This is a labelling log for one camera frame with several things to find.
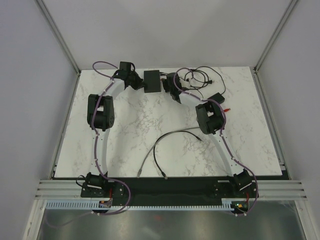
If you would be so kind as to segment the black network switch box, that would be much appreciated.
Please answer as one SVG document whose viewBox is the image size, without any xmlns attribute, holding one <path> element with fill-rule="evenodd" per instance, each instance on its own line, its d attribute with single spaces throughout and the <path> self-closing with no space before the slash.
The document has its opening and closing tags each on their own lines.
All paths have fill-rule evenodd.
<svg viewBox="0 0 320 240">
<path fill-rule="evenodd" d="M 144 92 L 160 93 L 161 79 L 159 70 L 145 70 L 144 73 Z"/>
</svg>

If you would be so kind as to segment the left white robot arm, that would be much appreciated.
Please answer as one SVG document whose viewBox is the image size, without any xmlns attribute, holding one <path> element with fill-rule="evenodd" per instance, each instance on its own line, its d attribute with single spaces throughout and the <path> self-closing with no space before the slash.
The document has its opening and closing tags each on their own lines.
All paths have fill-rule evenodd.
<svg viewBox="0 0 320 240">
<path fill-rule="evenodd" d="M 127 87 L 139 90 L 144 87 L 144 81 L 134 70 L 116 70 L 101 94 L 88 96 L 87 123 L 93 136 L 89 173 L 103 179 L 108 177 L 107 144 L 110 130 L 115 123 L 114 100 Z"/>
</svg>

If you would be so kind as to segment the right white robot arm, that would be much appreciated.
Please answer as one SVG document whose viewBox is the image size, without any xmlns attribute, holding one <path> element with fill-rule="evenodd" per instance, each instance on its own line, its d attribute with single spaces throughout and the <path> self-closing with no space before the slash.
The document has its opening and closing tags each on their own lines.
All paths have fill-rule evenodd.
<svg viewBox="0 0 320 240">
<path fill-rule="evenodd" d="M 202 99 L 182 88 L 177 73 L 167 74 L 162 84 L 174 101 L 195 109 L 200 130 L 213 141 L 226 173 L 231 177 L 229 193 L 234 197 L 241 197 L 246 193 L 247 186 L 252 184 L 253 173 L 236 159 L 225 132 L 226 114 L 220 103 L 213 98 Z"/>
</svg>

